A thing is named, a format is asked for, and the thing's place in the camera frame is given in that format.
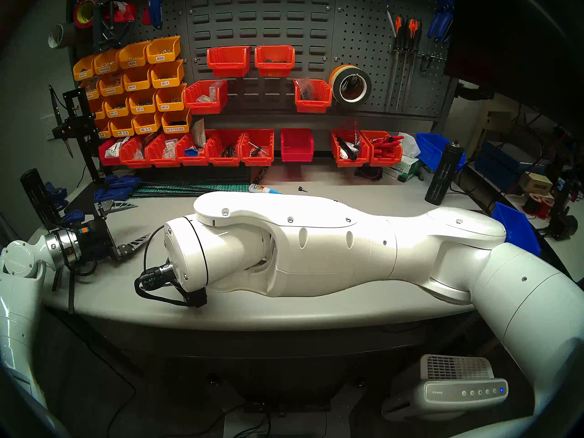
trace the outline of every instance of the tissue box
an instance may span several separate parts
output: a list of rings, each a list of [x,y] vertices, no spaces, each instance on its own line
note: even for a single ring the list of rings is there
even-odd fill
[[[421,164],[422,162],[419,158],[410,158],[404,155],[399,163],[392,167],[383,168],[383,172],[395,177],[400,182],[406,182],[418,175]]]

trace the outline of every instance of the cardboard box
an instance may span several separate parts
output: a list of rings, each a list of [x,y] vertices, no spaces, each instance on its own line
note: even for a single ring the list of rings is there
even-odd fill
[[[422,162],[418,158],[410,158],[403,156],[399,163],[396,163],[391,168],[384,167],[383,172],[395,177],[400,182],[406,182],[412,177],[417,176],[420,172]]]
[[[519,183],[523,191],[527,194],[535,193],[540,196],[545,196],[551,190],[552,183],[550,180],[540,174],[525,173],[521,182]]]

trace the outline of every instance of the yellow storage bin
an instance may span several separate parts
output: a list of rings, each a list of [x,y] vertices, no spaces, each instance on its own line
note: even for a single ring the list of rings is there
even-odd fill
[[[130,111],[134,115],[156,111],[156,89],[144,89],[130,94]]]
[[[99,80],[99,93],[103,96],[117,95],[124,92],[124,86],[121,84],[121,74],[120,72],[114,72],[112,74],[105,74]]]
[[[147,113],[143,115],[135,115],[132,119],[132,125],[136,134],[152,133],[160,128],[162,122],[162,113],[157,111],[155,113]]]
[[[98,76],[95,76],[93,78],[81,82],[81,87],[85,89],[85,95],[87,96],[87,100],[95,100],[99,97],[98,82],[99,82]]]
[[[164,133],[186,133],[193,121],[190,108],[182,111],[166,111],[162,115],[162,128]]]
[[[155,39],[146,47],[150,64],[169,63],[180,55],[180,36]]]
[[[147,40],[122,48],[119,54],[120,67],[122,69],[130,69],[146,64],[146,47],[148,47],[149,43],[150,41]]]
[[[103,110],[103,97],[100,97],[97,100],[90,100],[89,109],[92,113],[95,113],[95,120],[105,119],[106,113]]]
[[[185,109],[183,92],[186,83],[181,83],[174,88],[164,88],[156,94],[156,108],[158,111],[181,111]]]
[[[99,129],[99,139],[106,140],[112,137],[112,132],[109,130],[109,119],[96,119],[94,124]]]
[[[85,58],[81,58],[77,61],[77,64],[73,66],[73,78],[76,81],[83,81],[84,79],[91,78],[95,75],[94,72],[94,58],[96,55],[90,54]]]
[[[107,117],[127,116],[130,113],[130,98],[127,95],[110,95],[103,101]]]
[[[158,88],[173,88],[180,84],[185,76],[182,60],[171,63],[157,64],[152,68],[152,86]]]
[[[94,72],[101,75],[118,70],[120,68],[119,52],[120,50],[113,48],[98,54],[94,58]]]
[[[133,136],[134,127],[132,127],[132,116],[115,117],[114,119],[110,119],[109,129],[112,136],[116,138]]]
[[[134,69],[129,69],[124,71],[122,77],[124,83],[124,89],[128,92],[140,91],[141,89],[148,89],[150,87],[150,70],[151,65],[143,65],[142,67],[136,67]]]

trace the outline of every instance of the gray table surface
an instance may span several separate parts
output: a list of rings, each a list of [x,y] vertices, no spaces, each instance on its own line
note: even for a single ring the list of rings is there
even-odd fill
[[[264,185],[287,194],[310,194],[336,199],[367,213],[387,216],[417,216],[435,208],[424,201],[431,175],[424,181],[406,183],[384,176],[380,182],[355,177],[353,169],[338,169],[328,161],[313,164],[275,164],[262,180]],[[308,193],[300,193],[302,186]],[[193,198],[141,198],[130,202],[137,209],[111,214],[107,224],[116,244],[152,232],[164,222],[193,213]],[[447,194],[443,206],[476,210],[477,205],[461,194]],[[167,258],[164,237],[159,232],[148,249],[147,266]],[[128,260],[100,262],[91,276],[77,278],[75,312],[92,317],[165,328],[205,330],[303,330],[348,328],[410,322],[459,314],[473,306],[440,301],[417,286],[402,281],[362,284],[322,297],[270,298],[235,291],[207,291],[208,304],[195,309],[146,300],[134,292],[134,279],[143,270],[143,250]],[[68,270],[59,289],[51,291],[53,275],[45,279],[44,302],[67,309]],[[155,294],[180,299],[173,287]]]

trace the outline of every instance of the blue storage bin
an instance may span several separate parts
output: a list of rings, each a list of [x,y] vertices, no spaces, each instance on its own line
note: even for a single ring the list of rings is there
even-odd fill
[[[490,217],[505,226],[505,243],[512,243],[539,257],[541,247],[533,233],[532,224],[522,212],[495,202],[495,209]]]
[[[428,168],[432,171],[438,169],[438,163],[440,163],[440,158],[442,157],[442,152],[444,152],[444,147],[450,141],[444,138],[442,135],[436,133],[416,133],[417,146],[420,148],[420,155],[417,157],[422,160]],[[458,168],[456,172],[462,169],[464,162],[466,161],[466,152],[460,159]]]

